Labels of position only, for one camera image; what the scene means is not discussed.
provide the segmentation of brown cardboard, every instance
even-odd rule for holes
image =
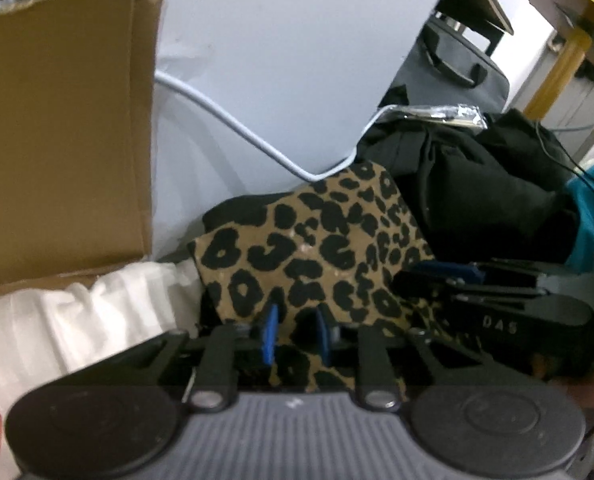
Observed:
[[[148,254],[160,6],[0,12],[0,293],[90,281]]]

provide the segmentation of leopard print fabric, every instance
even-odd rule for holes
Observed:
[[[271,386],[353,387],[352,370],[325,368],[306,344],[320,303],[336,320],[374,325],[386,336],[402,335],[415,312],[440,332],[425,301],[389,291],[396,272],[433,256],[392,177],[376,164],[353,165],[260,206],[190,249],[222,322],[250,322],[268,303],[279,306]]]

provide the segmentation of plastic wrapper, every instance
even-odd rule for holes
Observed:
[[[373,116],[373,124],[388,123],[401,119],[440,123],[446,126],[458,126],[473,130],[487,130],[488,123],[481,110],[472,105],[388,105],[380,108]]]

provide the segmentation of screw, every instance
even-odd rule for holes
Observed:
[[[190,402],[197,408],[204,410],[214,410],[219,408],[223,403],[223,397],[218,392],[210,390],[203,392],[196,392],[190,397]]]
[[[378,410],[388,410],[397,404],[397,397],[390,392],[374,390],[366,395],[366,403]]]

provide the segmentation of round black cover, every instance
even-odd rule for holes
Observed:
[[[484,478],[533,478],[564,468],[586,430],[562,392],[536,386],[431,386],[413,431],[442,462]]]
[[[122,476],[170,442],[179,410],[157,386],[59,386],[22,397],[6,420],[18,465],[48,479]]]

